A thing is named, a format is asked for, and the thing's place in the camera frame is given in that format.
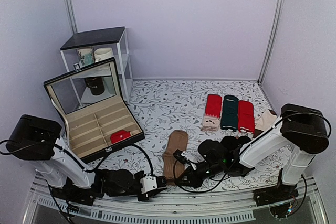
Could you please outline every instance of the open box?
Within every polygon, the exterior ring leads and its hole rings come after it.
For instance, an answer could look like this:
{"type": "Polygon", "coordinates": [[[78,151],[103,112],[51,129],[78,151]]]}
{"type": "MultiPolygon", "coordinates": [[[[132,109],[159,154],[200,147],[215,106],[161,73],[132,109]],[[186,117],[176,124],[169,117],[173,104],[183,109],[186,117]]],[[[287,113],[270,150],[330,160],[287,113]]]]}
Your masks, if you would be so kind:
{"type": "Polygon", "coordinates": [[[44,82],[70,148],[86,163],[144,139],[122,98],[115,62],[107,59],[44,82]],[[120,130],[131,136],[112,144],[111,135],[120,130]]]}

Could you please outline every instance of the transparent lid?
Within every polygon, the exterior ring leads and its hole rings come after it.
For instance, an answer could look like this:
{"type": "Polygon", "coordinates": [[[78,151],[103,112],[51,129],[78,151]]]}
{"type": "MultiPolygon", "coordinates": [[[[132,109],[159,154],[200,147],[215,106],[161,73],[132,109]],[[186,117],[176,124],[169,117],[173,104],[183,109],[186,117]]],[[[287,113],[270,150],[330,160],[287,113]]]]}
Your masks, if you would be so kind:
{"type": "Polygon", "coordinates": [[[120,95],[114,58],[46,81],[45,87],[64,115],[120,95]]]}

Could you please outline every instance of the white wall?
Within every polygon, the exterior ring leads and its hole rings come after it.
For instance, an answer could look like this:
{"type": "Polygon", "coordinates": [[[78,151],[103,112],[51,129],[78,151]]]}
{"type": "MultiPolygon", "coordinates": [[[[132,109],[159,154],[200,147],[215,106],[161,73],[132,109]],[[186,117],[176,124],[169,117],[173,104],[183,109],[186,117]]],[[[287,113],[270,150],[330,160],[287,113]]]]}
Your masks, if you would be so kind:
{"type": "MultiPolygon", "coordinates": [[[[0,10],[0,140],[4,140],[22,114],[60,121],[43,81],[65,72],[59,48],[71,33],[63,0],[0,0],[0,10]]],[[[0,155],[1,224],[22,223],[34,175],[28,162],[0,155]]]]}
{"type": "Polygon", "coordinates": [[[73,0],[79,31],[129,28],[136,78],[256,80],[276,0],[73,0]]]}
{"type": "MultiPolygon", "coordinates": [[[[277,111],[285,103],[319,109],[335,127],[335,70],[336,0],[285,0],[264,82],[273,106],[277,111]]],[[[311,166],[330,223],[336,223],[335,136],[311,166]]]]}

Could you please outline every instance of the floral pattern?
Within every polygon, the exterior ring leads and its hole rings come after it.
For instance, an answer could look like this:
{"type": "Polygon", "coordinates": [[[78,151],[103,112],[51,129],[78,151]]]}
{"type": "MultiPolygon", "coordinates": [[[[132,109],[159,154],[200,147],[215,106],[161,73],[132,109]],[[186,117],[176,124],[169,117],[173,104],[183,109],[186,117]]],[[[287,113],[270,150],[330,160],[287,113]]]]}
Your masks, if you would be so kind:
{"type": "MultiPolygon", "coordinates": [[[[174,130],[188,133],[187,151],[199,161],[197,147],[206,140],[220,141],[226,135],[241,136],[242,133],[218,130],[203,132],[200,130],[208,94],[224,96],[232,94],[240,100],[250,101],[254,105],[255,118],[270,106],[259,85],[252,81],[134,81],[129,105],[134,117],[145,132],[145,139],[138,142],[148,153],[157,175],[162,175],[163,159],[169,135],[174,130]]],[[[221,182],[214,191],[238,190],[272,185],[277,182],[279,170],[287,162],[291,149],[286,146],[260,162],[256,169],[245,178],[228,178],[221,182]]],[[[144,155],[134,147],[126,147],[111,154],[101,168],[127,169],[132,173],[139,170],[149,172],[149,165],[144,155]]],[[[223,173],[213,180],[219,180],[223,173]]],[[[212,188],[218,182],[206,179],[202,187],[196,190],[212,188]]],[[[181,193],[176,186],[170,186],[162,193],[181,193]]]]}

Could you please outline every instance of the glass lid window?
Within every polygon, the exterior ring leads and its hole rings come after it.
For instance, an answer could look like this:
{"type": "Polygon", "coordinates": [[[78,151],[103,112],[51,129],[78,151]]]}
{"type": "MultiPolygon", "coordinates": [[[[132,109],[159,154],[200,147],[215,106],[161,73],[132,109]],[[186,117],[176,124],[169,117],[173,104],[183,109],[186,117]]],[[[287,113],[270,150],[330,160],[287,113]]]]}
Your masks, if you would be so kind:
{"type": "Polygon", "coordinates": [[[109,63],[75,73],[51,87],[66,114],[116,95],[109,63]]]}

